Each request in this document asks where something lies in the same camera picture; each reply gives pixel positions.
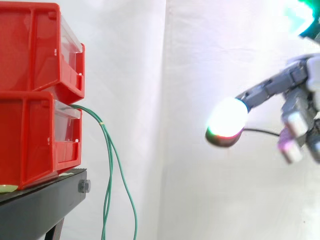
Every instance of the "led light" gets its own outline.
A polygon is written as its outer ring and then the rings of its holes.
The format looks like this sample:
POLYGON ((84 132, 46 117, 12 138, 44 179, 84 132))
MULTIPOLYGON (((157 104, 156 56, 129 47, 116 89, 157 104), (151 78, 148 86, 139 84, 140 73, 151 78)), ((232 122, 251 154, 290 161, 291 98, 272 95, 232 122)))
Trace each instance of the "led light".
POLYGON ((247 106, 236 98, 226 98, 214 109, 208 130, 216 136, 231 138, 245 127, 248 117, 247 106))
POLYGON ((313 9, 305 2, 290 0, 284 11, 289 20, 289 32, 300 35, 313 23, 313 9))

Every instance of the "metal bolt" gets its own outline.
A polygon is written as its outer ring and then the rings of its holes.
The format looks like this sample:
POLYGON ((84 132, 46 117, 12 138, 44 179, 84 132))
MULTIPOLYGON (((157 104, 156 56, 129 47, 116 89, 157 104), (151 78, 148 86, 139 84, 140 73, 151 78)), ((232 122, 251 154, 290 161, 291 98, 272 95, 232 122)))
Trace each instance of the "metal bolt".
POLYGON ((86 179, 86 180, 82 180, 79 183, 79 192, 83 193, 83 194, 87 194, 89 193, 91 190, 91 181, 86 179))

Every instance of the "black cable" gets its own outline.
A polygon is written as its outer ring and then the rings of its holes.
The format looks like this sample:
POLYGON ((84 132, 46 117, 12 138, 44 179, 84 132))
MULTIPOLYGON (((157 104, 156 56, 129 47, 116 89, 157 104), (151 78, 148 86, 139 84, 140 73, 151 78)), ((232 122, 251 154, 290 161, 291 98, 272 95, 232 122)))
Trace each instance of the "black cable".
POLYGON ((273 131, 268 131, 268 130, 263 130, 263 129, 258 129, 258 128, 244 128, 243 131, 248 131, 248 132, 258 132, 258 133, 263 133, 263 134, 269 134, 275 137, 280 137, 280 134, 273 132, 273 131))

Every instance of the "white wall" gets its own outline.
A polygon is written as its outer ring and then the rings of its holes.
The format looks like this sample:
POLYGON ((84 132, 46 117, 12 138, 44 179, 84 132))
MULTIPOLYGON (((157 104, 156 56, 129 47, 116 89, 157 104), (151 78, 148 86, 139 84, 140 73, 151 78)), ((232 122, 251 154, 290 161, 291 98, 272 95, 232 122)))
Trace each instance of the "white wall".
MULTIPOLYGON (((166 1, 59 3, 86 46, 86 96, 81 104, 101 116, 117 147, 137 208, 137 239, 156 239, 163 165, 157 146, 166 1)), ((88 168, 92 188, 66 217, 62 240, 101 238, 108 155, 99 125, 87 115, 82 138, 81 166, 88 168)), ((112 184, 106 238, 133 239, 134 215, 116 163, 112 184)))
MULTIPOLYGON (((244 133, 230 149, 205 141, 213 106, 319 51, 289 36, 277 0, 168 0, 163 113, 165 146, 158 240, 320 238, 320 166, 288 166, 277 139, 244 133)), ((279 132, 282 98, 249 114, 279 132)))

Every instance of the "green light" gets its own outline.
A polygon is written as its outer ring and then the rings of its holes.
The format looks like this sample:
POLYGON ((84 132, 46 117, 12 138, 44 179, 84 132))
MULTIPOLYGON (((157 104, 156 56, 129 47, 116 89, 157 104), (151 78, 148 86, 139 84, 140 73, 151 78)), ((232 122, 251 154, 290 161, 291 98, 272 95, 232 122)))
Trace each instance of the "green light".
POLYGON ((300 35, 313 23, 313 9, 311 2, 291 0, 287 3, 284 14, 289 19, 289 32, 300 35))

